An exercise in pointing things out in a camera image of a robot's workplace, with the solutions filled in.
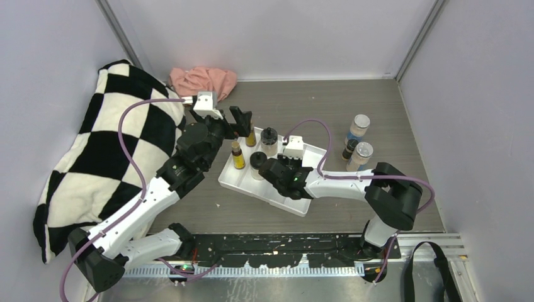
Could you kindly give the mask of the black lid handled spice jar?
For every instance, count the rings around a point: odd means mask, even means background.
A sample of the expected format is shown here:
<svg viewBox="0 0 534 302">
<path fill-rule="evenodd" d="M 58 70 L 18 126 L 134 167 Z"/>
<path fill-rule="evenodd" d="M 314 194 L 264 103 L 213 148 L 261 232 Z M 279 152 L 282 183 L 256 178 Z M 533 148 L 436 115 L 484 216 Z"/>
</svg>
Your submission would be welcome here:
<svg viewBox="0 0 534 302">
<path fill-rule="evenodd" d="M 264 178 L 259 174 L 259 169 L 267 161 L 268 157 L 262 151 L 254 152 L 250 155 L 249 164 L 251 167 L 251 177 L 256 181 L 262 181 Z"/>
</svg>

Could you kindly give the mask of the small taped black cap bottle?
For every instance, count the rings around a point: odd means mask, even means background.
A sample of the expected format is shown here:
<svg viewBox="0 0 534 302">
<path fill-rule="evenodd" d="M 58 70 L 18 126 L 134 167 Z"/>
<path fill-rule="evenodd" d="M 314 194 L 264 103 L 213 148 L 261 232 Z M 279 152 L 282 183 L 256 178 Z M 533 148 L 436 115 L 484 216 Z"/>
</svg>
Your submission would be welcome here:
<svg viewBox="0 0 534 302">
<path fill-rule="evenodd" d="M 352 138 L 352 139 L 347 140 L 345 143 L 344 150 L 341 154 L 342 159 L 345 161 L 348 161 L 351 158 L 358 144 L 359 144 L 359 141 L 357 139 Z"/>
</svg>

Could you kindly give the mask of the silver lid blue label jar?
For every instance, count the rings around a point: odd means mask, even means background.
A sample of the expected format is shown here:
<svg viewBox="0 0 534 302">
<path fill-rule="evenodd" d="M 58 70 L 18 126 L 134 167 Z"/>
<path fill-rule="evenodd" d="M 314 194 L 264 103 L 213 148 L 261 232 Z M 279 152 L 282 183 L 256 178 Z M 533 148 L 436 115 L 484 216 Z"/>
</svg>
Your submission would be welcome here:
<svg viewBox="0 0 534 302">
<path fill-rule="evenodd" d="M 372 157 L 372 155 L 373 155 L 372 145 L 368 142 L 359 142 L 356 145 L 346 165 L 346 170 L 348 172 L 362 171 L 363 168 L 368 163 L 368 161 L 370 160 L 370 158 Z"/>
</svg>

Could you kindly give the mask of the yellow label bottle taped cap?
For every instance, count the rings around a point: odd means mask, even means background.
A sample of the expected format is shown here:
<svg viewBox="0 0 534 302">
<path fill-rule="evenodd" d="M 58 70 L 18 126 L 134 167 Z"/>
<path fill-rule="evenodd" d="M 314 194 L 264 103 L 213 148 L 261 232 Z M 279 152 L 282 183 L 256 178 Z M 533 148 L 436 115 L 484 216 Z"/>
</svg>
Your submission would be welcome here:
<svg viewBox="0 0 534 302">
<path fill-rule="evenodd" d="M 246 161 L 242 153 L 241 145 L 238 141 L 233 141 L 231 143 L 231 154 L 232 154 L 232 160 L 234 164 L 234 168 L 241 170 L 245 168 Z"/>
</svg>

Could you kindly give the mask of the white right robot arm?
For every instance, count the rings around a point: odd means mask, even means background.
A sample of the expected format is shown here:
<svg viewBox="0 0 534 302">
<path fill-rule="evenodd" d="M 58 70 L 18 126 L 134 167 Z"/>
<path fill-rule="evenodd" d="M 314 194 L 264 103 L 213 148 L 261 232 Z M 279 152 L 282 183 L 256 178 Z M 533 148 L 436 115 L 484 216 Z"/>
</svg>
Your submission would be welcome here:
<svg viewBox="0 0 534 302">
<path fill-rule="evenodd" d="M 356 172 L 320 171 L 304 167 L 300 160 L 268 159 L 259 175 L 276 191 L 293 200 L 343 198 L 366 202 L 375 216 L 365 225 L 360 252 L 376 258 L 398 231 L 412 230 L 423 195 L 412 178 L 386 162 Z"/>
</svg>

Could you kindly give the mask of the taped black lid spice jar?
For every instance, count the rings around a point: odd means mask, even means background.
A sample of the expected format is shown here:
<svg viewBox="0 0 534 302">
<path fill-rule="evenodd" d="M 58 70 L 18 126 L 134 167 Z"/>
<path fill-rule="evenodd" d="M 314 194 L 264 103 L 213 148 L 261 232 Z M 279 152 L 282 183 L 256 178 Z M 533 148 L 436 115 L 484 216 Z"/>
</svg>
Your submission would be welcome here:
<svg viewBox="0 0 534 302">
<path fill-rule="evenodd" d="M 278 132 L 267 127 L 260 133 L 261 150 L 267 157 L 274 157 L 278 154 Z"/>
</svg>

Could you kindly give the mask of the silver lid peppercorn jar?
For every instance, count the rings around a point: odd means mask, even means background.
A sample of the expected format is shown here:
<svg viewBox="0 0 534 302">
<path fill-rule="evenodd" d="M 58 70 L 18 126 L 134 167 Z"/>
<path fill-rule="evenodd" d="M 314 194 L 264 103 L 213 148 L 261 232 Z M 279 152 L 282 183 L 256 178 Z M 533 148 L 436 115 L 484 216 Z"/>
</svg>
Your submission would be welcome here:
<svg viewBox="0 0 534 302">
<path fill-rule="evenodd" d="M 364 114 L 358 114 L 354 117 L 349 131 L 344 139 L 344 144 L 347 144 L 349 140 L 355 139 L 362 141 L 363 136 L 370 126 L 370 118 Z"/>
</svg>

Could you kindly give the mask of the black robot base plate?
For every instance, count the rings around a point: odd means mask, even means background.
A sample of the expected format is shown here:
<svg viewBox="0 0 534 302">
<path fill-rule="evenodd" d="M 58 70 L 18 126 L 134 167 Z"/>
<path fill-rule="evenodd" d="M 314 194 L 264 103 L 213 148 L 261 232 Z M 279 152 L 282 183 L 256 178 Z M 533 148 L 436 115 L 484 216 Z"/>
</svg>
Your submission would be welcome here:
<svg viewBox="0 0 534 302">
<path fill-rule="evenodd" d="M 366 248 L 360 233 L 223 233 L 195 234 L 185 252 L 164 260 L 203 267 L 282 268 L 307 263 L 311 268 L 331 268 L 381 263 L 386 255 L 400 259 L 398 244 L 387 244 L 382 251 Z"/>
</svg>

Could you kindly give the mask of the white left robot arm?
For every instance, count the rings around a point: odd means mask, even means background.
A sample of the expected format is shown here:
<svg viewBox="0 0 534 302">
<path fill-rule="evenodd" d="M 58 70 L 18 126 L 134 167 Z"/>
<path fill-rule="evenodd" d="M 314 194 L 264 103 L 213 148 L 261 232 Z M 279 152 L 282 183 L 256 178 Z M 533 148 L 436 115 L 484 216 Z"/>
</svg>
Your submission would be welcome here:
<svg viewBox="0 0 534 302">
<path fill-rule="evenodd" d="M 194 113 L 195 122 L 177 139 L 176 153 L 136 197 L 90 231 L 77 228 L 69 234 L 74 263 L 97 293 L 112 288 L 129 269 L 161 257 L 186 260 L 192 255 L 194 236 L 179 223 L 138 240 L 133 236 L 204 180 L 224 140 L 250 135 L 252 112 L 237 106 L 229 110 L 233 123 L 221 110 Z"/>
</svg>

